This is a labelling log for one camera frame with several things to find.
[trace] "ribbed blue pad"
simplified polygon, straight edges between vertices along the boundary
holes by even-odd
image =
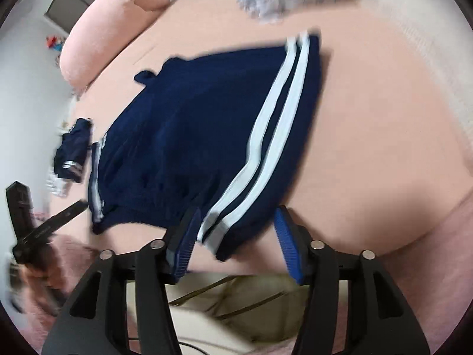
[[[294,241],[289,225],[279,208],[276,209],[274,215],[274,227],[276,229],[276,234],[278,235],[279,244],[286,261],[289,275],[297,282],[297,284],[301,284],[303,275],[300,252],[297,250],[297,245]]]
[[[181,240],[179,249],[176,250],[174,254],[174,268],[173,268],[173,277],[180,279],[183,277],[187,271],[187,266],[189,260],[191,259],[192,250],[194,248],[195,241],[197,239],[197,233],[199,232],[200,224],[202,223],[202,215],[200,214],[200,209],[196,208],[194,215],[189,222],[187,231],[184,234],[184,237]]]

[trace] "black cable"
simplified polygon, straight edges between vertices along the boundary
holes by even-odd
[[[139,339],[140,338],[128,338],[128,340],[139,340]],[[193,348],[194,350],[199,351],[203,355],[210,355],[208,352],[202,350],[201,348],[199,348],[197,346],[194,346],[193,344],[186,343],[186,342],[179,342],[179,344],[182,345],[182,346]]]

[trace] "white stripe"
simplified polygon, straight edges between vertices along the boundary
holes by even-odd
[[[302,49],[300,52],[299,61],[297,63],[296,72],[294,74],[284,108],[282,109],[281,116],[278,120],[278,124],[276,125],[273,138],[271,139],[268,152],[264,158],[263,166],[258,179],[251,190],[248,192],[248,195],[245,197],[245,199],[215,226],[214,230],[205,240],[204,245],[213,254],[217,252],[225,234],[236,222],[238,222],[243,217],[246,211],[248,211],[251,205],[264,190],[264,187],[266,187],[271,175],[274,172],[276,164],[281,157],[282,150],[284,149],[286,140],[292,127],[292,123],[294,122],[297,106],[299,105],[309,58],[310,41],[307,32],[302,33],[299,40],[302,41]]]
[[[292,37],[288,39],[286,43],[286,51],[286,58],[281,65],[278,74],[276,75],[273,85],[266,96],[258,117],[256,118],[255,124],[251,130],[251,134],[247,143],[247,161],[240,172],[238,172],[238,174],[226,188],[220,199],[205,215],[197,236],[198,241],[202,241],[204,234],[212,225],[214,225],[220,213],[243,192],[255,175],[255,172],[261,163],[261,147],[264,134],[268,128],[268,123],[271,119],[271,115],[274,112],[278,98],[281,95],[281,90],[289,77],[294,65],[294,60],[296,59],[295,38]]]
[[[94,208],[96,214],[94,215],[94,222],[99,223],[103,219],[102,207],[103,201],[100,199],[100,194],[98,193],[98,162],[100,160],[100,155],[102,154],[102,149],[105,147],[105,141],[107,140],[107,134],[98,142],[97,151],[95,156],[95,175],[94,182],[92,183],[92,200],[94,202]]]

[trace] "mattress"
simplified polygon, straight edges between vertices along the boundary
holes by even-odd
[[[401,0],[317,5],[273,25],[262,25],[239,10],[235,0],[177,0],[101,73],[81,97],[74,117],[93,119],[97,141],[141,91],[133,80],[141,70],[158,73],[175,55],[194,58],[279,44],[303,30],[317,30],[321,34],[323,90],[296,180],[284,203],[314,238],[337,250],[391,252],[388,268],[406,293],[412,291],[409,301],[434,351],[458,323],[471,298],[466,293],[449,298],[453,294],[448,284],[437,284],[451,273],[447,264],[439,272],[430,261],[417,257],[408,261],[408,271],[403,269],[406,257],[422,252],[418,246],[430,252],[435,244],[429,239],[438,242],[436,236],[449,235],[447,227],[439,235],[438,226],[444,225],[443,220],[472,188],[468,122],[460,118],[468,118],[461,110],[468,84],[462,80],[463,72],[454,73],[455,69],[442,68],[437,62],[439,54],[446,54],[446,46],[453,47],[442,42],[442,30],[449,28],[442,26],[431,35],[431,23],[426,24],[433,14],[437,14],[437,23],[455,21],[458,7],[451,5],[453,0],[445,0],[449,9],[437,11],[436,7],[426,8],[429,0],[411,1],[409,8],[422,19],[407,7],[396,10],[396,1]],[[468,37],[465,31],[459,33]],[[463,51],[468,54],[469,48]],[[455,52],[452,55],[460,53],[458,48]],[[470,67],[463,55],[458,57],[464,68]],[[451,59],[444,64],[455,65]],[[66,199],[51,199],[51,213],[86,197],[86,185],[87,180],[73,185]],[[60,233],[117,253],[137,250],[164,234],[156,226],[120,224],[102,235],[92,235],[90,225],[90,213],[85,212]],[[460,234],[452,234],[456,237],[452,237],[453,244]],[[468,241],[467,233],[462,236],[463,242]],[[254,274],[283,272],[285,263],[269,225],[225,263],[197,245],[190,269]],[[472,283],[464,278],[462,282]],[[419,288],[415,279],[422,279],[426,286]]]

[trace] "metal screw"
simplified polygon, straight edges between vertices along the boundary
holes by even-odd
[[[375,253],[373,251],[370,251],[369,249],[363,251],[361,255],[363,255],[366,260],[373,260],[376,257]]]
[[[110,259],[114,255],[114,252],[112,250],[106,249],[105,251],[102,251],[100,253],[100,258],[102,260],[107,260]]]
[[[323,247],[325,247],[325,243],[323,241],[311,241],[310,246],[313,249],[322,249]]]
[[[151,242],[152,249],[160,249],[162,247],[164,247],[164,241],[162,241],[161,239],[156,239],[155,241]]]

